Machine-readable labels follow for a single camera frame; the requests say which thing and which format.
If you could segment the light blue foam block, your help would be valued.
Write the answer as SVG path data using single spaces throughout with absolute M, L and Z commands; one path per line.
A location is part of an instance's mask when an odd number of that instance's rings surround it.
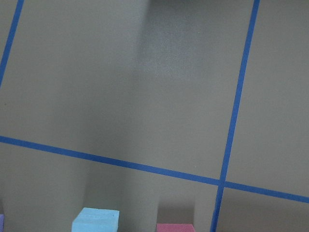
M 72 222 L 72 232 L 116 232 L 118 210 L 83 208 Z

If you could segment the dark pink foam block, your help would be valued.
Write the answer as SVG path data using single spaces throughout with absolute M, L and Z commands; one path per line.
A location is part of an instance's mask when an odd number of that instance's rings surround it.
M 157 223 L 157 232 L 195 232 L 192 224 Z

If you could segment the purple foam block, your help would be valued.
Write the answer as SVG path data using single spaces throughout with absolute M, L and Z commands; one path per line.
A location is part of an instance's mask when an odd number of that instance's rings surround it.
M 4 214 L 0 214 L 0 232 L 4 232 Z

